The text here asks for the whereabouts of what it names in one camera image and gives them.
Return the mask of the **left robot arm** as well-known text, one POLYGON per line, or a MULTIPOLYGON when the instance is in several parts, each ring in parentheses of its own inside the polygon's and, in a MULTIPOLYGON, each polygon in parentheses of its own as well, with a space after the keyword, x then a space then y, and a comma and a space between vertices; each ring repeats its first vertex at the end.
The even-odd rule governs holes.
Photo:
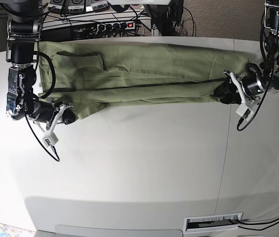
POLYGON ((226 80, 214 90, 213 96, 224 104, 253 102, 269 89, 279 91, 279 0, 265 1, 260 20, 259 48, 262 62, 248 63, 236 82, 227 73, 226 80))

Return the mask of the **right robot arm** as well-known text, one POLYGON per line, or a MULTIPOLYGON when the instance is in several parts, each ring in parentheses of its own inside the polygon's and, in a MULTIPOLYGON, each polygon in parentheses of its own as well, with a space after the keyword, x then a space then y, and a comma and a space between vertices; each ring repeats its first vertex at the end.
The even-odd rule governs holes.
POLYGON ((6 112, 13 120, 22 118, 51 124, 54 120, 70 124, 76 121, 75 114, 65 109, 59 118, 60 103, 52 104, 45 99, 56 84, 55 68, 51 59, 39 51, 39 41, 44 18, 49 14, 40 0, 0 0, 8 14, 6 61, 11 63, 8 73, 6 112), (34 94, 37 81, 36 67, 39 59, 47 60, 51 70, 51 86, 42 96, 34 94))

